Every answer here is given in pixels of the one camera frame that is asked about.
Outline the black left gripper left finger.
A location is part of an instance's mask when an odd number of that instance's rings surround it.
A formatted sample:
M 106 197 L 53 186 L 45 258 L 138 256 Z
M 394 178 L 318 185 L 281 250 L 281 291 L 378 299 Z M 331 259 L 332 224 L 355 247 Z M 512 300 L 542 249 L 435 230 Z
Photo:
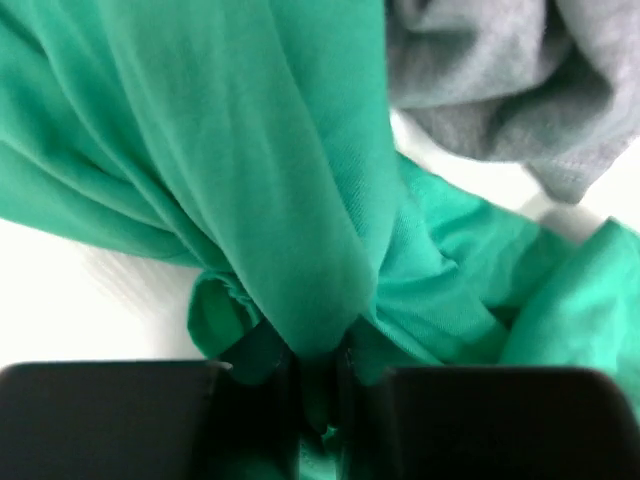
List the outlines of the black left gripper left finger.
M 267 323 L 212 360 L 1 372 L 5 479 L 294 479 L 294 362 Z

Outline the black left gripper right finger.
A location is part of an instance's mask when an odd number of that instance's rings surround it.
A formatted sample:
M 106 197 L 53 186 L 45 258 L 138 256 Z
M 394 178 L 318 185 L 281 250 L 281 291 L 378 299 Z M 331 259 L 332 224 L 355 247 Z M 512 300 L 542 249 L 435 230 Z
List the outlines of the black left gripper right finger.
M 517 349 L 499 366 L 334 352 L 342 479 L 635 479 L 638 413 L 594 340 Z

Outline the green tank top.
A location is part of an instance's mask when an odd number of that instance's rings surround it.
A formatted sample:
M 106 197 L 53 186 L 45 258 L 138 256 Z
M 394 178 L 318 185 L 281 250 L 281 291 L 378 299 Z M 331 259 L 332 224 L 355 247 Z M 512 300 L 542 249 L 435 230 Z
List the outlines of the green tank top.
M 1 215 L 196 266 L 214 355 L 592 367 L 639 401 L 639 239 L 575 247 L 393 146 L 372 1 L 5 1 Z

